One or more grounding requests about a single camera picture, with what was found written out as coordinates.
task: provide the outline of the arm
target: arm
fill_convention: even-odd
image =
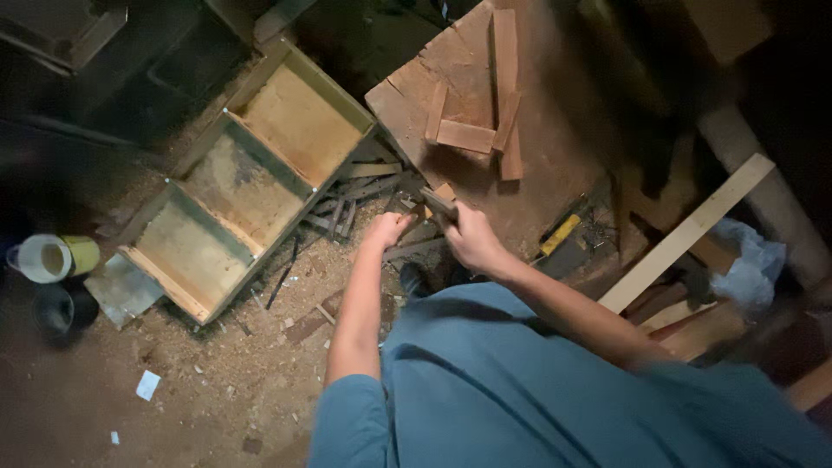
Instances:
[[[565,337],[621,368],[673,359],[621,316],[508,253],[482,212],[457,207],[458,225],[444,225],[457,259],[511,290]]]
[[[395,245],[411,217],[384,213],[373,219],[355,257],[335,333],[329,345],[324,384],[352,374],[381,378],[381,257]]]

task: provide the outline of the wooden crate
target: wooden crate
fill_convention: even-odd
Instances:
[[[127,226],[121,252],[200,324],[214,320],[374,124],[302,52],[275,41]]]

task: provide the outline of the plastic bag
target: plastic bag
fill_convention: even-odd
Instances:
[[[741,253],[725,276],[711,278],[711,289],[736,302],[745,311],[746,320],[757,320],[775,298],[775,281],[785,263],[785,244],[767,241],[753,227],[729,218],[720,219],[711,233],[739,242]]]

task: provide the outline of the workbench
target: workbench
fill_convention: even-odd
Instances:
[[[437,81],[448,97],[443,119],[496,129],[492,12],[516,11],[522,102],[519,134],[524,176],[500,181],[494,156],[428,144],[423,136]],[[572,35],[570,11],[549,2],[486,0],[370,90],[365,99],[400,156],[433,187],[488,215],[507,248],[529,258],[539,237],[603,175],[602,158],[619,157],[621,137],[592,84]]]

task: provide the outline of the black bucket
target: black bucket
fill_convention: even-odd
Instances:
[[[83,285],[40,285],[32,303],[32,317],[47,340],[62,341],[96,320],[98,302]]]

